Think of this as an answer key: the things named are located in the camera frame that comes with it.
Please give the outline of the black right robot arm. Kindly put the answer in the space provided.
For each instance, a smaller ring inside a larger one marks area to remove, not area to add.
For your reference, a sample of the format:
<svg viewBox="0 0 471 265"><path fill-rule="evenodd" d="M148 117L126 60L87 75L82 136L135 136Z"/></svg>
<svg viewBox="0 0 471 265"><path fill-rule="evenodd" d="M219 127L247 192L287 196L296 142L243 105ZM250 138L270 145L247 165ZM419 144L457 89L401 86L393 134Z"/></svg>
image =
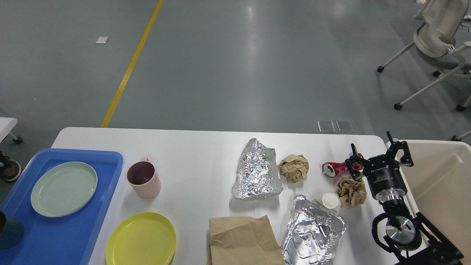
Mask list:
<svg viewBox="0 0 471 265"><path fill-rule="evenodd" d="M394 141L384 154L365 159L351 144L345 164L356 182L367 179L372 197L383 213L372 221L372 237L383 250L393 253L399 265L460 265L464 255L422 213L415 216L406 205L407 187L400 166L414 165L408 143Z"/></svg>

